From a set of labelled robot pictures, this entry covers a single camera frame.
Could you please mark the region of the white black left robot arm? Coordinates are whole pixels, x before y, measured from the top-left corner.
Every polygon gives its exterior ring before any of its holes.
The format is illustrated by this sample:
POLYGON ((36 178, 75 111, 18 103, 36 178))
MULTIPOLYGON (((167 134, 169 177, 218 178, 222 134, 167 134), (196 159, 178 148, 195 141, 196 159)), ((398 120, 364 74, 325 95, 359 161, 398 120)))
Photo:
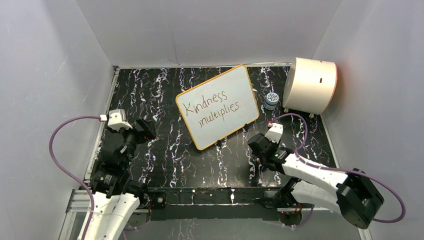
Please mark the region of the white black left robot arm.
POLYGON ((130 166, 138 145, 156 138, 154 120, 140 118, 128 129, 108 130, 90 180, 94 203, 79 240, 117 240, 136 208, 144 208, 150 200, 147 186, 130 179, 130 166))

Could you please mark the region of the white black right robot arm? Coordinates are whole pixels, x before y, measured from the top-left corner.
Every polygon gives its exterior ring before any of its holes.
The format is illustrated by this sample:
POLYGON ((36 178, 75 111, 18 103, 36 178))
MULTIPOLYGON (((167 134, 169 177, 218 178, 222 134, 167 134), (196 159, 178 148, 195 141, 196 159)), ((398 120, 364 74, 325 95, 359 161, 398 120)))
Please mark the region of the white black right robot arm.
POLYGON ((247 144, 263 167, 289 177, 280 190, 261 199, 267 208, 314 205, 342 215, 359 229, 366 229, 385 201, 371 180, 357 168, 352 173, 326 170, 323 165, 301 159, 294 150, 272 142, 262 133, 251 137, 247 144))

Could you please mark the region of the yellow framed whiteboard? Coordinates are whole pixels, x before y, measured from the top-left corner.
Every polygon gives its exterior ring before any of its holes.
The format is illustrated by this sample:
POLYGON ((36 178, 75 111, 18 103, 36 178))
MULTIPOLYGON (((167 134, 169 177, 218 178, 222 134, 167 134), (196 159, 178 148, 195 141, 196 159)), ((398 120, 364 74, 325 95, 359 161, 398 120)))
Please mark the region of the yellow framed whiteboard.
POLYGON ((178 94, 175 102, 195 147, 200 151, 260 116, 245 65, 233 67, 178 94))

